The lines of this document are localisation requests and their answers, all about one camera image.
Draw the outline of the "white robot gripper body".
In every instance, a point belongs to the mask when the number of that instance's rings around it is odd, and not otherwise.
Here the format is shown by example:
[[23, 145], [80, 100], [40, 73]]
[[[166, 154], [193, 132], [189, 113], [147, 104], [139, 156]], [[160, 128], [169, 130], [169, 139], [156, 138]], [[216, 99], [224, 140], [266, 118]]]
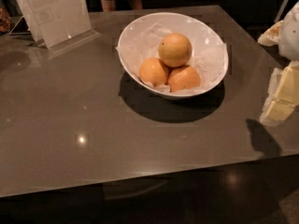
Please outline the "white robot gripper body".
[[299, 2], [286, 14], [279, 30], [279, 54], [291, 61], [299, 61]]

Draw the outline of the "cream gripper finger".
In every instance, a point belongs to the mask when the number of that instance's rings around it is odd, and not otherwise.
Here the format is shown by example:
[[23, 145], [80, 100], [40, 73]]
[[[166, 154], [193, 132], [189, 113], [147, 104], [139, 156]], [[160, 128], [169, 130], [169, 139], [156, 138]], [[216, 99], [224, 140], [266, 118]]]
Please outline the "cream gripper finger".
[[269, 81], [261, 124], [276, 127], [299, 106], [299, 62], [290, 62], [284, 69], [275, 68]]
[[283, 21], [278, 21], [274, 25], [272, 25], [269, 29], [267, 29], [263, 34], [261, 34], [258, 38], [258, 43], [263, 46], [271, 47], [278, 44], [278, 37], [280, 27]]

